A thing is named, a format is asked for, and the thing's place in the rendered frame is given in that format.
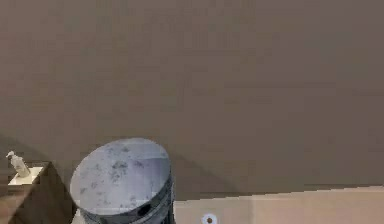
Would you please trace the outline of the brown cabinet with white top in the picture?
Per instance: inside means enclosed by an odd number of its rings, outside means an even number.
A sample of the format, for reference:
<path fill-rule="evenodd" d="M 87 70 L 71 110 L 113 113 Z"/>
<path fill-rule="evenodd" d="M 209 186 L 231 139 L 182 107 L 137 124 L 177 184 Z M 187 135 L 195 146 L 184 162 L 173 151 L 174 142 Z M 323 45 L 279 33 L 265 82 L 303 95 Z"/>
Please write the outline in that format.
<path fill-rule="evenodd" d="M 28 165 L 41 167 L 31 184 L 10 185 L 16 172 L 0 170 L 0 224 L 71 224 L 76 205 L 53 163 Z"/>

